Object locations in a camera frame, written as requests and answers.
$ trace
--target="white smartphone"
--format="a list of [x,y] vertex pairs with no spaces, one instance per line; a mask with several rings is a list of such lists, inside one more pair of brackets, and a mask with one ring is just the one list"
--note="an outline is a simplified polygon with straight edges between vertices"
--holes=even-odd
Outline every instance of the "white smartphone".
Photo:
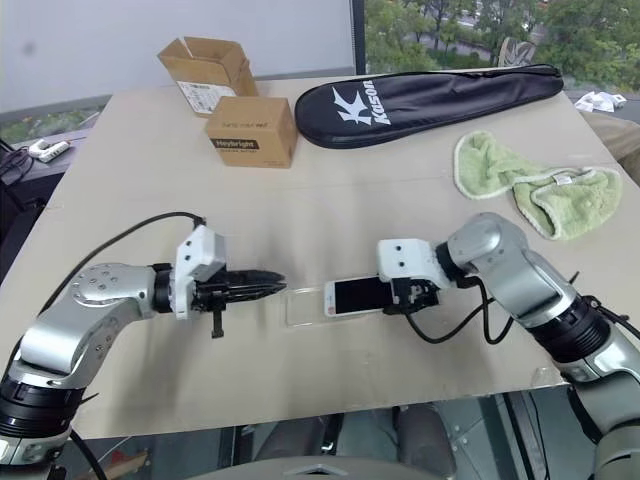
[[379,312],[392,304],[391,284],[377,276],[337,280],[324,286],[324,314],[328,317]]

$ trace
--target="table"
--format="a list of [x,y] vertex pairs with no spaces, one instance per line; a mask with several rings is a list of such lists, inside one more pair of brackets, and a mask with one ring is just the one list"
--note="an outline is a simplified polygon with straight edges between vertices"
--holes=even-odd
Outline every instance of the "table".
[[[330,79],[261,82],[291,106]],[[227,237],[231,269],[287,276],[291,289],[375,273],[384,238],[446,239],[469,217],[495,211],[520,225],[532,248],[613,310],[640,317],[635,301],[640,191],[621,171],[622,203],[605,226],[569,243],[543,240],[509,195],[470,201],[454,187],[452,151],[485,129],[540,164],[618,168],[561,93],[512,110],[356,150],[298,141],[290,170],[226,167],[176,87],[116,94],[54,192],[0,290],[11,346],[53,288],[96,245],[154,214],[188,210]],[[134,265],[172,261],[187,220],[149,226],[96,258]],[[451,290],[418,315],[432,335],[479,303]],[[555,385],[547,354],[520,327],[496,347],[476,321],[442,345],[423,343],[401,317],[323,321],[317,292],[279,294],[229,307],[225,337],[211,319],[160,315],[118,338],[76,417],[88,437],[187,431],[484,395]],[[495,332],[506,316],[492,309]],[[291,324],[312,323],[292,327]]]

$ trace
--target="box label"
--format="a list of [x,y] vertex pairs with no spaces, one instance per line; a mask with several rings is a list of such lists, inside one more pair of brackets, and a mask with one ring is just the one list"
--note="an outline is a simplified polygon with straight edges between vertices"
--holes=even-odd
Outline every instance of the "box label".
[[176,82],[196,113],[213,112],[221,97],[235,97],[233,88],[210,83]]
[[260,150],[260,146],[256,140],[246,140],[244,138],[212,138],[211,142],[216,148]]

